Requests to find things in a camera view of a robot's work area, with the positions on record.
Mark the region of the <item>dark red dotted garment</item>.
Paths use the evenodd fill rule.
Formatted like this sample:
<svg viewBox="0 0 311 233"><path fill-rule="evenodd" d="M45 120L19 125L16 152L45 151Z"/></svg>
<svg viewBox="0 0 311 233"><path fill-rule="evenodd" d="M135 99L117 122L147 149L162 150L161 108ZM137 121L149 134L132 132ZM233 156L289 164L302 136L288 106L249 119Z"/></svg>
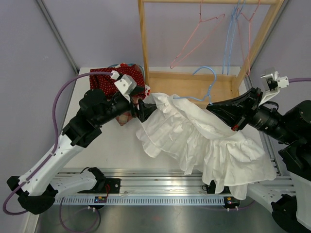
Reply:
<svg viewBox="0 0 311 233"><path fill-rule="evenodd" d="M140 66L136 64L121 63L114 67L91 69L90 72L111 72L113 70L131 76L137 83L137 86L145 87L143 73ZM117 87L114 85L115 80L109 75L90 75L89 82L90 89L102 90L107 99L111 99L118 92Z"/></svg>

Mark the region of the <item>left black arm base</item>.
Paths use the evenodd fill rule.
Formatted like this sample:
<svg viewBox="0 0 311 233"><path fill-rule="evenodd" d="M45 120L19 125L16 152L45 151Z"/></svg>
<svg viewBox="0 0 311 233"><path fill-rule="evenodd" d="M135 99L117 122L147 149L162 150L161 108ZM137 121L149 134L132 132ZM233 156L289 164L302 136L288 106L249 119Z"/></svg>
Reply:
<svg viewBox="0 0 311 233"><path fill-rule="evenodd" d="M95 193L101 194L119 194L121 187L121 179L119 178L106 178L105 181L99 183L95 189Z"/></svg>

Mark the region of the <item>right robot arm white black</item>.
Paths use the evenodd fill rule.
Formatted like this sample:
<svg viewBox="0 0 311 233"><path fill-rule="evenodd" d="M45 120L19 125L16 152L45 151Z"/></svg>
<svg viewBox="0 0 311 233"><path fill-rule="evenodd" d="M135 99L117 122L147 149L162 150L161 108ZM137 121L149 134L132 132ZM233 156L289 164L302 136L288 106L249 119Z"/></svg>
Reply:
<svg viewBox="0 0 311 233"><path fill-rule="evenodd" d="M209 104L233 131L250 125L274 138L285 148L279 150L294 184L295 195L281 194L259 183L248 186L247 194L265 207L274 221L288 233L311 231L311 102L305 100L281 115L278 108L265 107L265 94L251 88L243 95Z"/></svg>

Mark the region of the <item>light blue hanger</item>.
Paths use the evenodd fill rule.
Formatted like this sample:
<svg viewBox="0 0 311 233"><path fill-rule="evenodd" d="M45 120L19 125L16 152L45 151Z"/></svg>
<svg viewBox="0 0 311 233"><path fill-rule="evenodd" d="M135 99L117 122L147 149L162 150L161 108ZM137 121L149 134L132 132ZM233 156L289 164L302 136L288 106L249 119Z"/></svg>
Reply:
<svg viewBox="0 0 311 233"><path fill-rule="evenodd" d="M213 76L214 76L213 81L209 85L207 93L204 95L204 97L202 99L198 99L198 98L195 98L195 97L186 96L186 97L173 97L173 99L191 99L191 100L196 100L196 101L199 101L199 102L203 102L203 101L206 100L206 98L208 98L208 103L211 104L211 105L213 104L212 101L211 101L211 90L212 90L212 87L214 86L215 82L217 81L217 74L214 71L214 69L212 69L211 67L208 67L208 66L201 66L201 67L197 68L192 74L195 75L201 69L208 69L208 70L210 70L212 72Z"/></svg>
<svg viewBox="0 0 311 233"><path fill-rule="evenodd" d="M222 63L222 74L226 75L229 75L230 73L231 54L237 27L237 18L239 15L240 4L241 1L239 0L236 6L234 6L233 10L231 11L230 22L226 34L225 49Z"/></svg>
<svg viewBox="0 0 311 233"><path fill-rule="evenodd" d="M229 27L227 31L227 38L226 38L226 44L225 44L225 55L227 54L228 58L227 58L227 63L224 63L224 65L226 65L227 75L230 73L233 42L234 42L235 32L237 28L237 23L236 23L237 8L238 7L244 8L244 6L245 6L245 0L239 0L231 12L230 23L229 23Z"/></svg>

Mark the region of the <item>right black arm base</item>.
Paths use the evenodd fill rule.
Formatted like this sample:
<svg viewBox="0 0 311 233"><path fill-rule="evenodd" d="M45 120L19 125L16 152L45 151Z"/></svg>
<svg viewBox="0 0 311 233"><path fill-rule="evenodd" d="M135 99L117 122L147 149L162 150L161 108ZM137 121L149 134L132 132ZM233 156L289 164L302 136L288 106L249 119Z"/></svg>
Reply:
<svg viewBox="0 0 311 233"><path fill-rule="evenodd" d="M215 194L216 184L215 181L211 181L210 184L203 184L201 189L207 194ZM220 194L231 194L229 187L224 186L223 191Z"/></svg>

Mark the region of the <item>red plaid garment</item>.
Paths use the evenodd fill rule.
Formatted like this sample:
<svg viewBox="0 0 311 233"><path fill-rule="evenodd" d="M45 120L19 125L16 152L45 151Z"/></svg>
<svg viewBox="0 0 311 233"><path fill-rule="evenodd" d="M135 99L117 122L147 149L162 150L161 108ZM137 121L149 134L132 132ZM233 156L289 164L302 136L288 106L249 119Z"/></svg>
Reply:
<svg viewBox="0 0 311 233"><path fill-rule="evenodd" d="M135 117L136 117L136 114L132 114L130 111L127 111L121 114L120 116L117 116L115 119L119 123L120 126L123 126Z"/></svg>

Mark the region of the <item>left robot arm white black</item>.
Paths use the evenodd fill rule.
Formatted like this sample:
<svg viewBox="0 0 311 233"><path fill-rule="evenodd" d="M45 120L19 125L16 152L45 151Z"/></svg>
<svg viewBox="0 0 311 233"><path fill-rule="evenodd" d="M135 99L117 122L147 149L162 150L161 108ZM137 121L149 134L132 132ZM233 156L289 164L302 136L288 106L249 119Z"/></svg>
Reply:
<svg viewBox="0 0 311 233"><path fill-rule="evenodd" d="M87 148L101 133L101 127L125 112L145 122L157 109L155 104L142 100L135 105L120 92L108 100L100 89L89 90L79 101L75 117L57 135L54 146L29 172L22 176L11 176L9 188L18 196L24 212L34 215L48 210L56 200L75 193L108 192L105 175L91 167L78 175L54 181L56 174L74 156Z"/></svg>

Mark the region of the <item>white ruffled garment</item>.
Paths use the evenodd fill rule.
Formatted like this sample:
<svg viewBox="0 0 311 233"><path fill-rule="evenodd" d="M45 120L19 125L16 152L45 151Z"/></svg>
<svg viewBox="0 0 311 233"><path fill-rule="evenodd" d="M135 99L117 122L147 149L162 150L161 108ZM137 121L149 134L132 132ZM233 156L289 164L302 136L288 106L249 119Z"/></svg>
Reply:
<svg viewBox="0 0 311 233"><path fill-rule="evenodd" d="M149 157L168 155L186 175L199 170L205 184L215 183L215 193L228 187L239 200L246 198L249 184L276 178L264 149L210 111L177 95L153 93L149 100L156 110L136 132Z"/></svg>

